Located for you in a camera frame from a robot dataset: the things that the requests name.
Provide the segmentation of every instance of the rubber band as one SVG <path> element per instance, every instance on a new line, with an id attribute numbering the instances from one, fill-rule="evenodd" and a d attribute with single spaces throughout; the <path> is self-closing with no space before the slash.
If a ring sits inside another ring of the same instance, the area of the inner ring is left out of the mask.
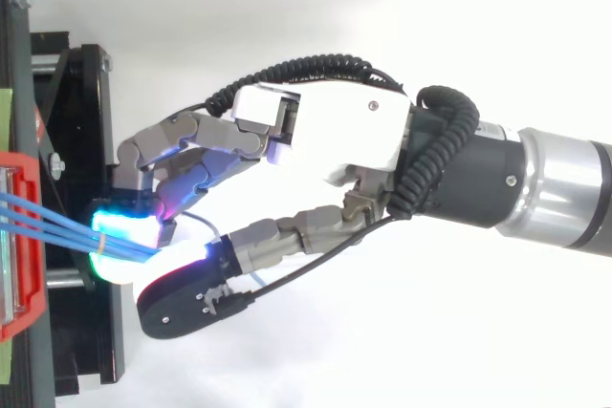
<path id="1" fill-rule="evenodd" d="M 98 246 L 98 255 L 101 255 L 104 251 L 104 246 L 106 245 L 106 233 L 99 234 L 99 246 Z"/>

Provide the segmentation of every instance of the blue cable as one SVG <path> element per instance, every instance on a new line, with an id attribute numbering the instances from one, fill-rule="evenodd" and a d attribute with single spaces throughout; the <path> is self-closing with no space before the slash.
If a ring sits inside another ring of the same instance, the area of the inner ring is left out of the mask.
<path id="1" fill-rule="evenodd" d="M 38 239 L 45 243 L 53 244 L 56 246 L 62 246 L 66 248 L 71 248 L 72 250 L 78 250 L 80 252 L 85 252 L 85 253 L 95 252 L 98 249 L 95 243 L 93 243 L 91 246 L 88 247 L 83 243 L 77 243 L 70 239 L 53 236 L 51 234 L 43 233 L 42 231 L 36 231 L 34 229 L 27 229 L 27 228 L 24 228 L 23 226 L 18 226 L 18 225 L 0 224 L 0 231 L 7 231 L 9 233 L 21 234 L 28 238 Z M 112 258 L 118 258 L 118 255 L 113 255 L 107 251 L 104 251 L 102 254 L 112 257 Z M 137 254 L 136 252 L 128 252 L 128 251 L 125 251 L 123 255 L 121 256 L 122 260 L 127 260 L 130 262 L 137 262 L 137 263 L 144 263 L 146 260 L 148 260 L 148 258 L 149 257 L 146 255 Z"/>
<path id="2" fill-rule="evenodd" d="M 84 236 L 89 236 L 99 241 L 100 233 L 98 231 L 94 231 L 89 226 L 82 225 L 78 222 L 75 222 L 74 220 L 64 217 L 63 215 L 57 214 L 56 212 L 53 212 L 52 210 L 47 209 L 46 207 L 43 207 L 42 205 L 32 203 L 31 201 L 24 200 L 23 198 L 19 198 L 18 196 L 15 196 L 9 193 L 0 193 L 0 201 L 6 201 L 9 204 L 16 205 L 18 207 L 23 207 L 24 209 L 28 209 L 31 212 L 38 214 L 47 220 L 51 220 L 57 223 L 58 225 L 65 226 L 77 233 L 80 233 Z M 117 238 L 115 236 L 110 236 L 110 235 L 106 235 L 106 241 L 116 246 L 123 246 L 123 247 L 131 248 L 133 250 L 144 252 L 149 255 L 154 255 L 159 251 L 156 248 L 143 246 L 141 244 L 137 244 L 132 241 L 127 241 L 125 239 Z"/>
<path id="3" fill-rule="evenodd" d="M 15 212 L 14 210 L 6 209 L 5 207 L 2 207 L 2 206 L 0 206 L 0 215 L 7 217 L 14 222 L 18 222 L 20 224 L 24 224 L 28 226 L 33 226 L 36 228 L 40 228 L 43 231 L 46 231 L 47 233 L 55 234 L 57 236 L 63 237 L 65 239 L 71 240 L 76 243 L 83 243 L 86 246 L 92 245 L 93 247 L 97 247 L 98 245 L 97 240 L 94 240 L 87 236 L 83 236 L 82 234 L 76 233 L 72 231 L 71 229 L 63 228 L 57 225 L 47 224 L 40 220 L 36 220 L 36 219 L 33 219 L 32 217 L 28 217 L 26 215 Z M 90 250 L 90 251 L 95 252 L 97 251 L 97 249 L 93 248 L 93 250 Z M 125 253 L 134 253 L 138 251 L 137 250 L 127 250 L 125 247 L 117 247 L 112 242 L 108 241 L 105 244 L 104 252 L 109 255 L 115 254 L 115 256 L 119 258 L 125 258 Z M 143 253 L 143 252 L 139 252 L 139 253 L 146 256 L 147 258 L 150 257 L 150 255 L 146 253 Z"/>
<path id="4" fill-rule="evenodd" d="M 266 287 L 268 285 L 266 284 L 266 281 L 264 281 L 255 271 L 251 272 L 250 275 L 252 280 L 259 284 L 259 287 Z"/>

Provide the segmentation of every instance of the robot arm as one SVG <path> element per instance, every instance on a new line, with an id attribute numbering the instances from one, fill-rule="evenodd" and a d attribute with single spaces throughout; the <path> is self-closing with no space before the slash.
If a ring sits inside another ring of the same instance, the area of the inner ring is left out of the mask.
<path id="1" fill-rule="evenodd" d="M 138 300 L 144 331 L 169 338 L 234 315 L 373 229 L 417 213 L 612 255 L 611 146 L 479 122 L 471 101 L 450 89 L 424 89 L 413 106 L 399 88 L 249 84 L 235 92 L 234 122 L 185 112 L 122 143 L 116 200 L 162 222 L 264 157 L 355 183 L 343 207 L 234 231 L 208 246 L 206 260 L 150 285 Z M 161 180 L 155 192 L 153 176 Z M 231 277 L 297 252 L 326 253 L 262 290 L 230 293 Z"/>

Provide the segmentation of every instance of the silver metal arm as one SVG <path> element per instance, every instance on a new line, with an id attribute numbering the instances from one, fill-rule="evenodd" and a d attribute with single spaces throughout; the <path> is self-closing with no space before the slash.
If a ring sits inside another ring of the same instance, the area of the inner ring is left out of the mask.
<path id="1" fill-rule="evenodd" d="M 344 207 L 326 205 L 293 218 L 265 219 L 229 234 L 243 273 L 269 268 L 283 256 L 323 253 L 383 216 L 391 185 L 389 174 L 357 168 L 355 188 Z"/>
<path id="2" fill-rule="evenodd" d="M 172 219 L 194 205 L 208 188 L 244 171 L 265 156 L 267 133 L 241 131 L 236 123 L 184 113 L 165 119 L 125 140 L 119 147 L 119 166 L 113 187 L 156 190 L 156 214 Z M 187 149 L 189 145 L 196 148 Z"/>

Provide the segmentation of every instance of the black coiled cable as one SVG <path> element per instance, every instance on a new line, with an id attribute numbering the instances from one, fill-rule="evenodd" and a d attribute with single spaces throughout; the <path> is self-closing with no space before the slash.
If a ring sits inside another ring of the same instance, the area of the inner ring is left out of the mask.
<path id="1" fill-rule="evenodd" d="M 359 57 L 354 57 L 350 54 L 321 54 L 292 59 L 263 69 L 255 74 L 247 75 L 217 91 L 205 102 L 188 107 L 185 110 L 207 109 L 212 116 L 221 117 L 233 106 L 236 93 L 243 86 L 259 83 L 260 81 L 295 83 L 324 78 L 359 81 L 378 88 L 402 91 L 402 85 L 398 84 L 387 74 L 373 69 L 369 62 Z"/>
<path id="2" fill-rule="evenodd" d="M 386 208 L 396 220 L 409 220 L 420 210 L 447 165 L 474 135 L 480 119 L 469 97 L 444 86 L 422 89 L 417 95 L 417 104 L 425 104 L 429 110 L 446 118 L 448 125 L 440 137 L 408 165 L 400 177 L 396 177 L 395 191 Z"/>

